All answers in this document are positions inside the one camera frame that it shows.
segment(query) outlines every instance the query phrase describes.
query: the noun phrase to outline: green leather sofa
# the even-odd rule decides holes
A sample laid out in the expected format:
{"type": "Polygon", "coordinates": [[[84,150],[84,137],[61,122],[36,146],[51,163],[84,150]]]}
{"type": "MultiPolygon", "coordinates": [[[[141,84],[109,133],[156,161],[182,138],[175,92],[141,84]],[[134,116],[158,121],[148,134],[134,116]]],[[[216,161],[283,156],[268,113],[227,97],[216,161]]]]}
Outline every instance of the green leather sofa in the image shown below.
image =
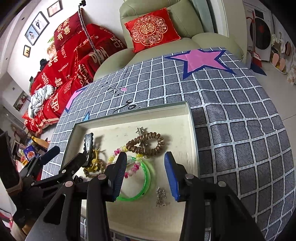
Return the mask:
{"type": "Polygon", "coordinates": [[[243,58],[244,52],[234,40],[220,34],[204,32],[199,13],[194,9],[190,0],[126,0],[119,12],[127,49],[121,50],[106,59],[97,70],[94,80],[125,66],[164,54],[192,49],[225,47],[238,59],[243,58]],[[132,38],[124,24],[164,7],[167,8],[175,30],[182,39],[134,53],[132,38]]]}

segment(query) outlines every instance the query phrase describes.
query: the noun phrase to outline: cluttered table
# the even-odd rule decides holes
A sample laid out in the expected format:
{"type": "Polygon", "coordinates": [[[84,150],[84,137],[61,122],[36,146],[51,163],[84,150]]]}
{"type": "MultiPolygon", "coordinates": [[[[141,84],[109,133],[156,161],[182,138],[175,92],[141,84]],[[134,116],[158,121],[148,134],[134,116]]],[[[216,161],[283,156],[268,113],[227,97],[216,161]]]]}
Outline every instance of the cluttered table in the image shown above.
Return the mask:
{"type": "MultiPolygon", "coordinates": [[[[289,139],[275,106],[252,72],[223,48],[153,58],[77,90],[49,147],[57,145],[61,152],[44,166],[42,179],[60,170],[75,124],[181,101],[191,108],[200,178],[225,181],[266,240],[276,235],[287,223],[285,217],[291,216],[295,194],[289,139]]],[[[85,225],[82,217],[84,239],[85,225]]]]}

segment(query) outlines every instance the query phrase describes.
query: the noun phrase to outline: tray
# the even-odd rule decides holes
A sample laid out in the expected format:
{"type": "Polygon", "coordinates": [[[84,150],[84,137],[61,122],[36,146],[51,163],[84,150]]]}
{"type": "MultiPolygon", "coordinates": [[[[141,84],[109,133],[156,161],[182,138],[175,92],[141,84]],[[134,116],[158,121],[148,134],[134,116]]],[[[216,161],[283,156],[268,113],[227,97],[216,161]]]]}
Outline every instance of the tray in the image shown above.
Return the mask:
{"type": "MultiPolygon", "coordinates": [[[[197,142],[187,102],[146,107],[77,123],[62,164],[78,152],[83,152],[84,135],[91,132],[94,134],[94,144],[103,150],[99,158],[107,161],[114,150],[137,137],[137,127],[160,133],[165,140],[165,150],[145,162],[150,170],[151,184],[142,198],[132,202],[117,200],[106,203],[109,227],[137,240],[179,240],[185,203],[177,203],[171,195],[164,154],[171,151],[176,162],[183,164],[188,173],[199,176],[197,142]],[[158,186],[166,190],[167,206],[156,207],[158,186]]],[[[83,176],[83,169],[76,175],[83,176]]],[[[81,214],[86,216],[86,200],[82,201],[81,214]]]]}

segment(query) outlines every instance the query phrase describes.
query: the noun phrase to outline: silver screw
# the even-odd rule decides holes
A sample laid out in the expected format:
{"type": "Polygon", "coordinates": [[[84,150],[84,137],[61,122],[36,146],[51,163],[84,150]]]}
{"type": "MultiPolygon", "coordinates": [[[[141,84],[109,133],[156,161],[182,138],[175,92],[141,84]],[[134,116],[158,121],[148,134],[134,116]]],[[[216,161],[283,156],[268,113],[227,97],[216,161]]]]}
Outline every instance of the silver screw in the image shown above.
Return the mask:
{"type": "Polygon", "coordinates": [[[185,178],[188,179],[188,180],[190,180],[190,179],[193,179],[194,178],[194,175],[191,174],[191,173],[187,173],[187,174],[185,174],[185,178]]]}
{"type": "Polygon", "coordinates": [[[219,182],[218,182],[218,186],[224,188],[224,187],[226,187],[226,182],[224,182],[224,181],[219,181],[219,182]]]}
{"type": "Polygon", "coordinates": [[[66,186],[67,188],[71,187],[72,185],[73,185],[73,182],[71,182],[71,181],[67,181],[67,182],[65,183],[65,186],[66,186]]]}
{"type": "Polygon", "coordinates": [[[104,180],[107,176],[105,174],[98,175],[99,180],[104,180]]]}

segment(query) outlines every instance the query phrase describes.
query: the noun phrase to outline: sofa backrest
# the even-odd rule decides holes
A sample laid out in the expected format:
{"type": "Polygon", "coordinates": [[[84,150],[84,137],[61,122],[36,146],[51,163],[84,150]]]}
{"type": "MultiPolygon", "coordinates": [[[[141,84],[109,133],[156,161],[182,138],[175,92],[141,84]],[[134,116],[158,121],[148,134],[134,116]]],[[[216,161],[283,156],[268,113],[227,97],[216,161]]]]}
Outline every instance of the sofa backrest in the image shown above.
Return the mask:
{"type": "Polygon", "coordinates": [[[124,24],[164,7],[181,38],[192,38],[204,32],[199,16],[189,0],[127,0],[121,5],[119,12],[128,48],[133,48],[133,41],[124,24]]]}

